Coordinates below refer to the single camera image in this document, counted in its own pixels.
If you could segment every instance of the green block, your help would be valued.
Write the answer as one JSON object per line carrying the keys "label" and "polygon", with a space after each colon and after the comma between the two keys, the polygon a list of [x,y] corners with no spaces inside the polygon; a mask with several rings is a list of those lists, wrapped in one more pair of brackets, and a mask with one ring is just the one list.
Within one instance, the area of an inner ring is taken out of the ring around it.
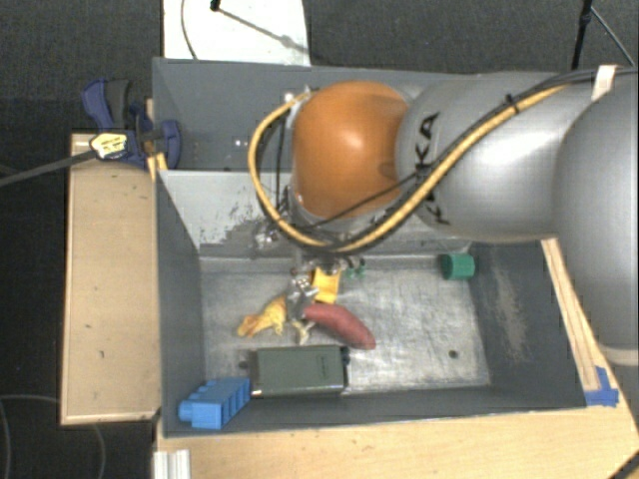
{"label": "green block", "polygon": [[446,280],[464,280],[475,275],[475,259],[469,253],[440,255],[439,266]]}

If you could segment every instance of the wooden board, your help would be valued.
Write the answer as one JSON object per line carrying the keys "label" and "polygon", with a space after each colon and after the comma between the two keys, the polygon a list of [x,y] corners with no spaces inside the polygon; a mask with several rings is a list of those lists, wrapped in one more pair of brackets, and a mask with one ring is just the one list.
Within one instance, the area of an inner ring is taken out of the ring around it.
{"label": "wooden board", "polygon": [[[72,154],[90,135],[72,138]],[[93,160],[69,176],[62,424],[149,419],[160,406],[148,173]]]}

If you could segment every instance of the blue tape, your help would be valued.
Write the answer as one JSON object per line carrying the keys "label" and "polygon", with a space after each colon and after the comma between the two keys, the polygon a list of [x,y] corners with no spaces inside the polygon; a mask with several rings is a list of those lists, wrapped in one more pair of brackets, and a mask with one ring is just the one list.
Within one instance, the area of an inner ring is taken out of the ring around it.
{"label": "blue tape", "polygon": [[584,392],[588,406],[611,406],[615,407],[619,403],[619,390],[610,387],[608,373],[604,367],[595,365],[597,376],[599,377],[599,390]]}

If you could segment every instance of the yellow cable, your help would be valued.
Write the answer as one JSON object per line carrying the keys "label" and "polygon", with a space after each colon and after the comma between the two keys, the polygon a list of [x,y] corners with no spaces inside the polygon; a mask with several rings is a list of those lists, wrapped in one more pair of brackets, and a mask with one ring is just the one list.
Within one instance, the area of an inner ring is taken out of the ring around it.
{"label": "yellow cable", "polygon": [[[516,110],[514,107],[508,107],[492,117],[490,120],[486,121],[476,130],[471,132],[467,137],[465,137],[459,144],[457,144],[457,146],[430,173],[428,178],[421,184],[421,186],[415,191],[415,193],[412,194],[412,196],[410,196],[410,198],[405,203],[403,203],[401,207],[397,209],[397,211],[395,211],[395,213],[393,213],[386,222],[384,222],[376,230],[368,233],[366,236],[358,239],[357,241],[354,241],[351,244],[337,248],[335,251],[349,252],[355,250],[362,246],[371,244],[373,241],[380,239],[386,233],[392,231],[395,226],[399,225],[419,204],[424,201],[424,199],[426,199],[426,197],[428,197],[428,194],[437,186],[437,184],[443,179],[448,171],[452,169],[452,167],[473,145],[483,139],[495,128],[501,126],[503,123],[514,117],[517,113],[536,105],[537,103],[545,100],[553,94],[561,91],[565,87],[565,85],[562,85],[535,93],[528,98],[518,102],[516,104]],[[258,125],[255,132],[253,133],[253,137],[251,138],[251,143],[249,145],[249,173],[251,174],[251,179],[255,186],[256,193],[258,194],[258,198],[264,205],[267,213],[278,224],[282,231],[284,231],[287,235],[294,238],[295,240],[300,241],[304,244],[313,246],[328,246],[330,245],[329,242],[320,241],[318,239],[314,239],[300,233],[282,218],[282,215],[280,215],[278,210],[273,206],[273,204],[269,200],[269,197],[265,193],[262,183],[260,182],[260,177],[258,176],[256,166],[256,152],[258,150],[258,144],[260,143],[262,135],[267,127],[270,126],[281,115],[287,112],[289,108],[294,106],[297,102],[303,101],[310,95],[311,93],[302,93],[296,96],[289,102],[281,105],[279,108],[271,112]]]}
{"label": "yellow cable", "polygon": [[251,137],[251,143],[249,144],[249,174],[251,175],[251,180],[253,181],[256,193],[258,194],[258,199],[260,199],[260,202],[263,204],[269,216],[278,224],[282,231],[284,231],[290,237],[304,244],[310,244],[313,246],[326,246],[328,245],[328,243],[303,235],[282,218],[282,215],[280,215],[277,208],[273,206],[269,197],[264,191],[264,187],[262,186],[262,182],[260,181],[256,163],[256,152],[258,151],[258,145],[260,144],[260,140],[262,139],[264,131],[266,131],[273,122],[275,122],[279,117],[285,114],[290,108],[292,108],[297,103],[305,100],[310,95],[311,93],[308,92],[298,94],[290,101],[273,110],[265,117],[263,121],[260,122],[255,132],[253,133],[253,136]]}

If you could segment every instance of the gray bin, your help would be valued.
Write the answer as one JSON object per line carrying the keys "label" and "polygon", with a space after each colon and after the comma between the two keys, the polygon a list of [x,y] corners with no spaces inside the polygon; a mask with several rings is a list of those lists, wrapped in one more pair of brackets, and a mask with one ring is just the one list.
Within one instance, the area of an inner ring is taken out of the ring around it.
{"label": "gray bin", "polygon": [[[252,247],[262,213],[241,172],[252,125],[282,91],[305,84],[368,78],[424,85],[440,76],[155,61],[156,119],[180,121],[181,168],[189,169],[162,172],[156,184],[166,436],[202,433],[180,422],[177,411],[206,380],[246,375],[241,364],[251,349],[295,342],[291,329],[283,337],[235,336],[245,315],[284,290],[293,257],[287,242],[266,254]],[[272,188],[273,176],[266,174],[265,184]],[[460,250],[474,256],[474,278],[444,280],[437,255]],[[252,400],[223,432],[585,406],[539,243],[470,244],[409,220],[368,252],[366,263],[365,278],[342,281],[338,301],[371,328],[377,349],[351,353],[346,394]],[[329,342],[338,341],[315,331],[310,344]]]}

